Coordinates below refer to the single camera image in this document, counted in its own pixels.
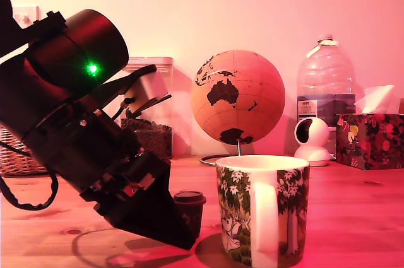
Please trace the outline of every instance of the tissue box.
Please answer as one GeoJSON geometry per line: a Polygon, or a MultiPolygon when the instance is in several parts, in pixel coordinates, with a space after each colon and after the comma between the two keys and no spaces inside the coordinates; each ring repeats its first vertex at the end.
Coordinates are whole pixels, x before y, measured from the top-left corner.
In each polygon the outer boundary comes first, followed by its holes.
{"type": "Polygon", "coordinates": [[[337,116],[337,163],[364,170],[404,167],[404,115],[337,116]]]}

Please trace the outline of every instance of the water bottle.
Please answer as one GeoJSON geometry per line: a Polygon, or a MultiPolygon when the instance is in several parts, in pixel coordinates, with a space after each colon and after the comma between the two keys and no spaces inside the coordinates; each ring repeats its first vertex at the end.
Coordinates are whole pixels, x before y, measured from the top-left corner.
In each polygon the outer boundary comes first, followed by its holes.
{"type": "Polygon", "coordinates": [[[336,114],[355,113],[355,73],[331,34],[318,38],[297,75],[297,118],[323,119],[330,130],[325,146],[335,159],[336,114]]]}

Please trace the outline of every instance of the white mug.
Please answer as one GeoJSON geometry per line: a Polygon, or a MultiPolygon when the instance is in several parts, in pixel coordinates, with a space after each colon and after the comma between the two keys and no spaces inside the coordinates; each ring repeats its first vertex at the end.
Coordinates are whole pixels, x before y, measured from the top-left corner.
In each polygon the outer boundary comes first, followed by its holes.
{"type": "Polygon", "coordinates": [[[216,161],[223,247],[255,268],[291,267],[306,239],[309,162],[288,156],[216,161]]]}

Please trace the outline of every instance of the electrical outlet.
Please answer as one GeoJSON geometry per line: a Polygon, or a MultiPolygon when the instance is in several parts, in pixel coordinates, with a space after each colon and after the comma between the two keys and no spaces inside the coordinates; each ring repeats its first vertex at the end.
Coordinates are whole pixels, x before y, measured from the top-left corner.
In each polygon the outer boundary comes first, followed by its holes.
{"type": "Polygon", "coordinates": [[[40,10],[38,6],[16,6],[13,7],[13,17],[22,28],[26,28],[40,20],[40,10]]]}

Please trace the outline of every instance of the wall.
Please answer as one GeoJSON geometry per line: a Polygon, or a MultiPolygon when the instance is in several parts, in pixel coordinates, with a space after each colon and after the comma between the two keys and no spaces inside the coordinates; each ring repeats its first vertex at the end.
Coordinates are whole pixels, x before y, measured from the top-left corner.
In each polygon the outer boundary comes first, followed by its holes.
{"type": "Polygon", "coordinates": [[[123,34],[131,56],[167,55],[175,60],[176,156],[234,152],[207,136],[193,118],[191,80],[210,56],[229,49],[253,50],[279,70],[287,92],[283,116],[246,152],[292,154],[296,144],[296,76],[320,33],[332,32],[351,58],[360,88],[394,84],[390,112],[404,97],[404,0],[12,0],[36,4],[43,14],[65,18],[85,8],[107,16],[123,34]]]}

